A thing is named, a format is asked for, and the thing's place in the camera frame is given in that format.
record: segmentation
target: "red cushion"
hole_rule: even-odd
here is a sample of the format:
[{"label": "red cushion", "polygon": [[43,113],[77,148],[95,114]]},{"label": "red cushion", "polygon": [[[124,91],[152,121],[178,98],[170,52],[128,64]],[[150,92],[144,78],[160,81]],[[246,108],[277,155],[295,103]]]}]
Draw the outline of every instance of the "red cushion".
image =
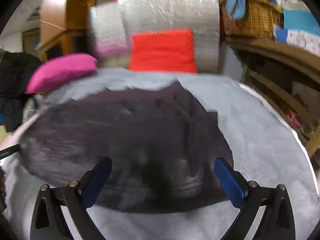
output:
[{"label": "red cushion", "polygon": [[134,35],[129,69],[196,73],[192,31],[179,29]]}]

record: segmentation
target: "silver bolt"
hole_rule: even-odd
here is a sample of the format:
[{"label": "silver bolt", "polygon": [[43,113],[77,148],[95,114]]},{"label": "silver bolt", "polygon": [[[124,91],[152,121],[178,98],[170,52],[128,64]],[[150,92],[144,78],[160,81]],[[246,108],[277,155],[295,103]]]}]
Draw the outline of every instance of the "silver bolt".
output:
[{"label": "silver bolt", "polygon": [[48,188],[48,185],[47,184],[44,184],[41,186],[41,191],[45,191],[46,189]]},{"label": "silver bolt", "polygon": [[71,182],[69,183],[69,185],[70,185],[70,187],[75,187],[75,186],[78,185],[78,181],[73,180],[73,181],[71,181]]},{"label": "silver bolt", "polygon": [[279,184],[279,188],[282,190],[285,190],[286,189],[285,184]]},{"label": "silver bolt", "polygon": [[254,181],[254,180],[250,180],[249,181],[249,185],[251,186],[251,187],[257,187],[257,183]]}]

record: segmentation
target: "gray bed sheet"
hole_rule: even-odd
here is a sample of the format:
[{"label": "gray bed sheet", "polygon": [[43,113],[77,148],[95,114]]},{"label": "gray bed sheet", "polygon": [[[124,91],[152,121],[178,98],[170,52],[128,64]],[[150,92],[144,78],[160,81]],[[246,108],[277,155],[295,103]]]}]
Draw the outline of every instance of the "gray bed sheet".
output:
[{"label": "gray bed sheet", "polygon": [[[295,219],[296,239],[305,240],[320,218],[319,196],[310,163],[292,131],[268,111],[261,101],[224,76],[177,73],[132,73],[122,68],[98,70],[97,74],[62,86],[45,100],[46,107],[79,100],[106,87],[159,90],[175,80],[189,90],[207,111],[218,111],[219,128],[233,152],[234,168],[261,186],[287,186]],[[45,181],[32,176],[20,164],[18,154],[4,163],[7,205],[5,215],[20,239],[29,239],[32,212],[39,188]],[[247,234],[252,239],[264,208]],[[74,239],[81,239],[63,207]],[[213,240],[221,239],[239,210],[230,201],[185,213],[135,214],[100,206],[88,209],[106,239],[114,240]]]}]

